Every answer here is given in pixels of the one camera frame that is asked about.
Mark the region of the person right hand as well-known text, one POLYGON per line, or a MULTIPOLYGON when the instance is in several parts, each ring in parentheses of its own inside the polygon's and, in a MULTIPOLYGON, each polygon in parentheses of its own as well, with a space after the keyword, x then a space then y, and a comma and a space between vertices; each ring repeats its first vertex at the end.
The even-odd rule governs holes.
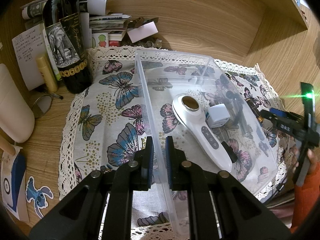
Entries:
MULTIPOLYGON (((292 173, 295 174, 296 169, 299 166, 298 157, 300 155, 300 151, 296 146, 293 146, 291 151, 293 153, 293 157, 292 157, 292 165, 293 165, 292 173)), ((317 170, 317 167, 318 167, 318 159, 317 159, 317 155, 315 155, 315 153, 310 149, 308 149, 307 156, 308 156, 308 159, 310 161, 310 167, 308 169, 307 177, 311 178, 316 174, 316 170, 317 170)))

